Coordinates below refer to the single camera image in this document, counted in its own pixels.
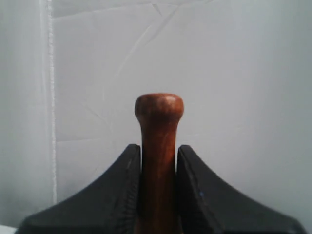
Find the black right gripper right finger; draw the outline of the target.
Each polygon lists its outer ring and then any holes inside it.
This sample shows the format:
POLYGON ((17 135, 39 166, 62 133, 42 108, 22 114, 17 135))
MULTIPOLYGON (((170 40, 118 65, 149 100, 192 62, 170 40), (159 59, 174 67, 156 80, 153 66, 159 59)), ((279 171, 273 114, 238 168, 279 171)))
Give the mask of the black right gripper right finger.
POLYGON ((186 234, 303 234, 295 218, 249 198, 221 179, 189 145, 177 153, 177 202, 186 234))

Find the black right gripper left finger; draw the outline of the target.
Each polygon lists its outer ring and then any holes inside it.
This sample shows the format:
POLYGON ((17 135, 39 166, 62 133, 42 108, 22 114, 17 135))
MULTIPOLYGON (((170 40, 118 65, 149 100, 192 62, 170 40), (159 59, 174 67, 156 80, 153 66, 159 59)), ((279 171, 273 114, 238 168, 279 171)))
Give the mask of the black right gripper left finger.
POLYGON ((20 224, 19 234, 133 234, 140 147, 128 145, 99 178, 70 198, 20 224))

